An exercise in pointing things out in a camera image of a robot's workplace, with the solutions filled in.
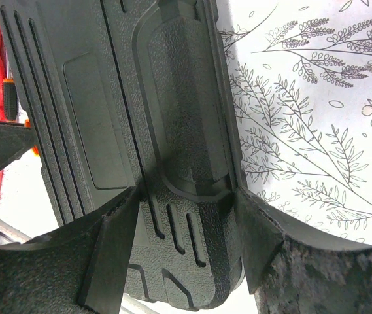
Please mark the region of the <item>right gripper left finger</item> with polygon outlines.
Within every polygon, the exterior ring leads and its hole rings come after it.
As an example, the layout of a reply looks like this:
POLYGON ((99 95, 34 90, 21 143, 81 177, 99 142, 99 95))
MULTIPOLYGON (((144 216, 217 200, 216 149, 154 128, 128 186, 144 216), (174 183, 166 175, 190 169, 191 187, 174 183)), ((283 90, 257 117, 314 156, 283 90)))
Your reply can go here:
POLYGON ((94 313, 120 310, 139 212, 138 189, 127 189, 109 205, 78 297, 94 313))

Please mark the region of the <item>black plastic tool case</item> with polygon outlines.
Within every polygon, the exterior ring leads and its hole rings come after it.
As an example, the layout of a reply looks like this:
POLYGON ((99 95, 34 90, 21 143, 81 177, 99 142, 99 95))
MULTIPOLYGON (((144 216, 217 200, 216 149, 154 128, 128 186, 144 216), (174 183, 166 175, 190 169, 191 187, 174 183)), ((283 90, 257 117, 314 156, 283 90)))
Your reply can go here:
POLYGON ((222 305, 243 265, 239 144, 215 1, 0 1, 60 226, 141 189, 125 292, 222 305))

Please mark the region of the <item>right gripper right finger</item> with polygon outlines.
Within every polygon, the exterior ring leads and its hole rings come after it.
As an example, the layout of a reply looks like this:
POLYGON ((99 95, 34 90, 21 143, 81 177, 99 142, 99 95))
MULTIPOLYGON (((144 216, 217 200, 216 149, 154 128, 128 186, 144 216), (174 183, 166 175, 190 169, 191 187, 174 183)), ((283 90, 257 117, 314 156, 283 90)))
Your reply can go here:
POLYGON ((244 188, 235 191, 235 218, 248 291, 254 294, 281 248, 283 235, 266 216, 256 197, 244 188))

